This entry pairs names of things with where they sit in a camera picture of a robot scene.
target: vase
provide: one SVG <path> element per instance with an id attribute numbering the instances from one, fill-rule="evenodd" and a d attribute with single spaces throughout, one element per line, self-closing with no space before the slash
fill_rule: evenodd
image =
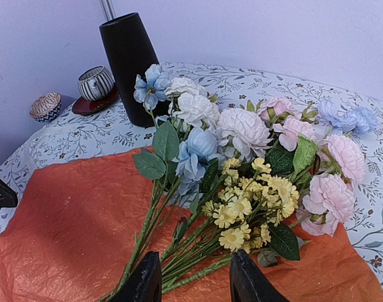
<path id="1" fill-rule="evenodd" d="M 143 104 L 138 103 L 133 97 L 137 74 L 144 78 L 151 64 L 159 63 L 139 14 L 126 14 L 103 23 L 100 26 L 100 33 L 111 72 L 130 122 L 144 128 L 153 126 L 154 121 L 145 111 Z M 158 102 L 154 116 L 167 113 L 168 102 Z"/>

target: dark red plate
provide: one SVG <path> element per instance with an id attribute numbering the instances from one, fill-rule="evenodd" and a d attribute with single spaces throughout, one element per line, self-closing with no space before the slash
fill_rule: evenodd
<path id="1" fill-rule="evenodd" d="M 116 101 L 117 97 L 118 89 L 115 84 L 107 97 L 101 99 L 100 101 L 91 102 L 81 96 L 77 99 L 74 105 L 72 105 L 72 112 L 76 115 L 91 115 L 92 113 L 98 112 L 99 110 L 109 106 L 111 103 Z"/>

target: yellow flower cluster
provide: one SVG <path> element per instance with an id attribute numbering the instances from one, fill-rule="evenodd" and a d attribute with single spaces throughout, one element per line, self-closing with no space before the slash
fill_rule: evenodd
<path id="1" fill-rule="evenodd" d="M 206 202 L 202 211 L 212 217 L 221 229 L 219 243 L 234 252 L 259 249 L 271 241 L 268 223 L 278 225 L 298 207 L 297 188 L 286 178 L 271 176 L 270 164 L 262 158 L 251 166 L 251 178 L 240 177 L 239 159 L 229 159 L 223 165 L 225 188 L 215 201 Z"/>

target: striped cup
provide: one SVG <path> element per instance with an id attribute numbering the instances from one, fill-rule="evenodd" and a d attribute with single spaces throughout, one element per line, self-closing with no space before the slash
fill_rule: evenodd
<path id="1" fill-rule="evenodd" d="M 99 101 L 113 89 L 113 77 L 106 67 L 97 66 L 78 78 L 78 88 L 84 99 Z"/>

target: tablecloth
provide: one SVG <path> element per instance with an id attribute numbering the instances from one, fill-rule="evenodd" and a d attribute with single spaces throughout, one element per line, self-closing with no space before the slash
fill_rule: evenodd
<path id="1" fill-rule="evenodd" d="M 355 187 L 355 215 L 345 224 L 350 242 L 378 277 L 383 288 L 383 101 L 342 88 L 256 69 L 219 65 L 162 64 L 175 76 L 187 76 L 219 95 L 221 108 L 246 104 L 250 99 L 280 96 L 299 109 L 322 99 L 335 102 L 341 112 L 354 106 L 372 109 L 379 126 L 373 133 L 356 138 L 366 154 L 367 175 Z M 0 166 L 0 178 L 22 198 L 29 178 L 37 168 L 76 159 L 126 152 L 152 143 L 153 128 L 139 128 L 129 122 L 118 100 L 91 116 L 79 116 L 65 109 L 53 122 L 33 134 Z M 15 209 L 0 209 L 0 233 Z"/>

